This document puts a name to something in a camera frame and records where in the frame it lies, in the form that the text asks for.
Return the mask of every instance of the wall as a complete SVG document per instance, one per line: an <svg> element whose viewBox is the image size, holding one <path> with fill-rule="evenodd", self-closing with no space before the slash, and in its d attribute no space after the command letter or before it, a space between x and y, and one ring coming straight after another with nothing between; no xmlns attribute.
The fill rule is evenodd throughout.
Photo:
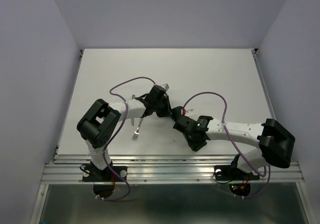
<svg viewBox="0 0 320 224"><path fill-rule="evenodd" d="M79 49L53 0L1 0L0 16L0 222L28 223Z"/></svg>
<svg viewBox="0 0 320 224"><path fill-rule="evenodd" d="M276 115L297 138L294 154L318 215L319 40L320 0L287 0L258 51Z"/></svg>
<svg viewBox="0 0 320 224"><path fill-rule="evenodd" d="M256 48L286 0L54 0L81 48Z"/></svg>

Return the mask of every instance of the white table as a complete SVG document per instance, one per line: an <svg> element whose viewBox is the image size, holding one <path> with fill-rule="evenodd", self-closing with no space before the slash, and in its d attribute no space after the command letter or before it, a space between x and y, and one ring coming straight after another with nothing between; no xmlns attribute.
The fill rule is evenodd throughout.
<svg viewBox="0 0 320 224"><path fill-rule="evenodd" d="M250 49L86 49L76 79L58 155L87 155L88 149L76 125L96 99L121 102L109 89L123 81L147 76L158 84L168 83L171 106L183 105L192 95L214 91L228 103L226 121L260 123L270 118L268 104ZM152 83L137 80L115 90L127 100L148 93ZM187 109L221 119L223 102L217 96L199 96ZM109 146L110 155L216 155L236 154L228 141L209 141L193 152L170 118L147 117L137 141L127 120ZM239 144L247 152L250 146Z"/></svg>

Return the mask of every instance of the fork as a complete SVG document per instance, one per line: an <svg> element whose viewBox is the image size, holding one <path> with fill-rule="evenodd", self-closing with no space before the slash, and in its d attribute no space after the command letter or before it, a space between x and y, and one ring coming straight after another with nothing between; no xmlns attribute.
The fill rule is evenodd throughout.
<svg viewBox="0 0 320 224"><path fill-rule="evenodd" d="M142 123L143 120L144 120L143 118L140 119L138 128L135 130L135 132L134 132L134 134L133 134L133 137L132 137L132 140L137 140L137 139L138 139L138 137L139 137L140 125L141 125L141 123Z"/></svg>

